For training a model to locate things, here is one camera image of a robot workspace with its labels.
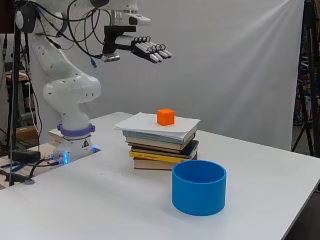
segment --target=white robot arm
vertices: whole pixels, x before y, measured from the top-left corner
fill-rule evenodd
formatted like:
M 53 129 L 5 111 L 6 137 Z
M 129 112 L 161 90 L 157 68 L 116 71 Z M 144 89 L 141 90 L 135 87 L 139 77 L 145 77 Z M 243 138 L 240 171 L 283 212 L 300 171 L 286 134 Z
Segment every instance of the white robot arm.
M 96 11 L 108 11 L 110 24 L 105 26 L 102 52 L 92 55 L 76 40 L 71 29 L 70 8 L 91 9 L 86 18 Z M 22 32 L 30 33 L 31 49 L 42 69 L 53 81 L 47 83 L 43 96 L 56 110 L 62 122 L 58 129 L 64 136 L 56 153 L 68 153 L 68 158 L 78 159 L 92 153 L 91 133 L 95 127 L 89 117 L 79 110 L 80 103 L 99 97 L 101 85 L 98 79 L 76 68 L 61 51 L 61 47 L 48 36 L 65 36 L 68 28 L 78 47 L 92 59 L 114 62 L 120 59 L 117 49 L 159 63 L 172 55 L 164 45 L 151 42 L 150 37 L 124 35 L 135 32 L 136 26 L 147 25 L 150 19 L 138 14 L 135 0 L 37 0 L 19 1 L 16 5 L 16 25 Z

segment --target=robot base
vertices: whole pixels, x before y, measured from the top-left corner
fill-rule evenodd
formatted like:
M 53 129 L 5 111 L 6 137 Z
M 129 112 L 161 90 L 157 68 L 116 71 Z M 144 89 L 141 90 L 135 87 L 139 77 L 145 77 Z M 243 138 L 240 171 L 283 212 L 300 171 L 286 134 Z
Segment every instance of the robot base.
M 53 151 L 54 154 L 64 154 L 65 163 L 89 156 L 94 153 L 91 135 L 69 138 L 64 137 L 63 142 Z

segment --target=blue led light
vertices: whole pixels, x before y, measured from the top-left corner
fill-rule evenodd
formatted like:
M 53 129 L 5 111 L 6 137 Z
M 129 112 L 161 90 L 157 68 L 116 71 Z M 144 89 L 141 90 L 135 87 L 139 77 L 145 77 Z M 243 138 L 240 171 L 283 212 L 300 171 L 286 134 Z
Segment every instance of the blue led light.
M 69 163 L 69 155 L 68 155 L 68 153 L 64 153 L 63 154 L 63 160 L 64 160 L 64 164 L 68 164 Z

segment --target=stack of books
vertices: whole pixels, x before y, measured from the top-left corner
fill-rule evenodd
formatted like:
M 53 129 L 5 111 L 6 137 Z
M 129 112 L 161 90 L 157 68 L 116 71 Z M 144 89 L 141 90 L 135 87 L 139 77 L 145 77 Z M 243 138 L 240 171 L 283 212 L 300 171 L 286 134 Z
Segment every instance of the stack of books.
M 130 156 L 135 169 L 172 170 L 182 161 L 197 159 L 199 142 L 194 138 L 199 120 L 177 118 L 176 126 L 158 126 L 154 123 L 156 115 L 140 115 L 132 118 L 143 119 L 144 124 L 128 119 L 125 124 L 116 125 L 131 147 Z

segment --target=blue bowl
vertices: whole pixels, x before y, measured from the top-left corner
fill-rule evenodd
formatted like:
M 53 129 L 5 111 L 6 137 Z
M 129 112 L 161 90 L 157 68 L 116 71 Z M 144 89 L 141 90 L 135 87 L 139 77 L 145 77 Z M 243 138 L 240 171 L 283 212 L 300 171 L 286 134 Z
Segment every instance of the blue bowl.
M 208 216 L 225 205 L 227 172 L 220 165 L 191 160 L 172 170 L 172 203 L 181 212 Z

